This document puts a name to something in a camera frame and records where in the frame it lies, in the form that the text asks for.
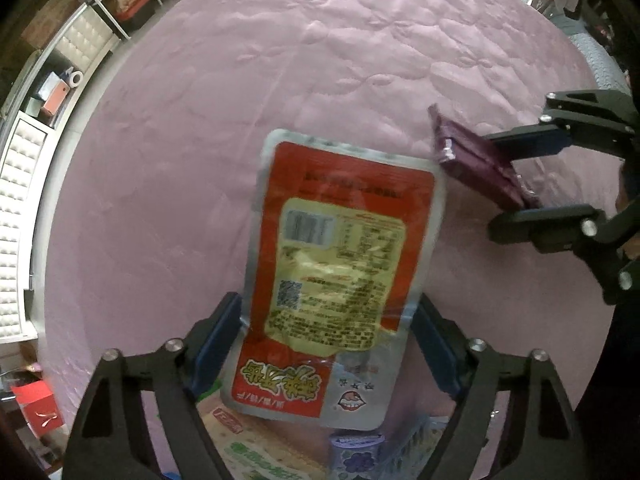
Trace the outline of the dark purple snack packet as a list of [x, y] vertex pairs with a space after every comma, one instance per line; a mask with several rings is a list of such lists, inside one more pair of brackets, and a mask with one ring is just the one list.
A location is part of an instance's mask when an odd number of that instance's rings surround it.
[[513, 212], [542, 206], [537, 195], [516, 172], [512, 162], [490, 141], [443, 115], [436, 104], [428, 108], [434, 150], [446, 175]]

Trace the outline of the clear blue wafer bag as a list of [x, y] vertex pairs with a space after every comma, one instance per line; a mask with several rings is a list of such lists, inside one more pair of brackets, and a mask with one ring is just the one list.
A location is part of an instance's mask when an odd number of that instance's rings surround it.
[[380, 479], [418, 478], [430, 460], [448, 422], [447, 416], [416, 416], [409, 430], [390, 442], [386, 448]]

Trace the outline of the green soda cracker pack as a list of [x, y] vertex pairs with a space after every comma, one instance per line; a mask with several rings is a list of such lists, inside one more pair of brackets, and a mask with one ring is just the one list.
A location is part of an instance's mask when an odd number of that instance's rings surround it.
[[221, 386], [198, 399], [198, 412], [233, 479], [325, 479], [326, 468], [295, 451], [261, 419], [224, 405]]

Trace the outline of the orange silver snack pouch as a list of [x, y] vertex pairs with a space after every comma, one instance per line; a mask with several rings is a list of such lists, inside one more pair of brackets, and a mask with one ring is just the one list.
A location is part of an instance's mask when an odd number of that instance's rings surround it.
[[445, 195], [432, 160], [271, 131], [224, 402], [281, 422], [381, 426]]

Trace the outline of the silver purple candy tube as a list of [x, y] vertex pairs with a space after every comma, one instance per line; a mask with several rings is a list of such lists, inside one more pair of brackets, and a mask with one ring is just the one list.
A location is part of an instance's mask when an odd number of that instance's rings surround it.
[[341, 432], [330, 437], [329, 479], [377, 479], [385, 437], [379, 432]]

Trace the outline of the pink quilted tablecloth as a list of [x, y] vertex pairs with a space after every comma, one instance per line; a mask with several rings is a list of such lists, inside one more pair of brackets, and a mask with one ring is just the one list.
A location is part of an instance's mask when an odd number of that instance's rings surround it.
[[[67, 171], [47, 267], [48, 367], [72, 420], [66, 479], [233, 479], [198, 400], [155, 396], [151, 359], [242, 298], [268, 134], [284, 129], [436, 162], [428, 108], [485, 139], [537, 125], [550, 93], [600, 87], [563, 33], [518, 0], [181, 0], [107, 88]], [[585, 148], [510, 160], [542, 203], [615, 216], [620, 158]], [[634, 479], [639, 292], [607, 304], [572, 250], [487, 234], [503, 212], [445, 179], [422, 294], [495, 351], [461, 402], [411, 324], [390, 406], [369, 431], [261, 419], [326, 468], [330, 437], [390, 442], [448, 425], [417, 479]], [[214, 386], [227, 379], [224, 361]]]

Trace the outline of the red box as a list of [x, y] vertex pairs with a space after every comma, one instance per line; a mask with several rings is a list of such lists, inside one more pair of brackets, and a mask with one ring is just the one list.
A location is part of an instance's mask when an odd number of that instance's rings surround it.
[[27, 425], [37, 438], [64, 425], [54, 394], [44, 380], [12, 387], [11, 391]]

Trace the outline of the white tv cabinet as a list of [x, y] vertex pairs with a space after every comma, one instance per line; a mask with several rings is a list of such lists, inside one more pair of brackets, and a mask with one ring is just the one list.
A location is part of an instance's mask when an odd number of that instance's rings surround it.
[[37, 337], [27, 316], [32, 244], [58, 142], [88, 81], [119, 36], [82, 4], [35, 51], [1, 109], [1, 342]]

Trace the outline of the cardboard box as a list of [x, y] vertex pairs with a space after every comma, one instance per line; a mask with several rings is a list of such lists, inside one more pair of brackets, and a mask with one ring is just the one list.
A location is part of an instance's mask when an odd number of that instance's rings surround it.
[[48, 0], [21, 33], [34, 49], [44, 48], [78, 9], [78, 0]]

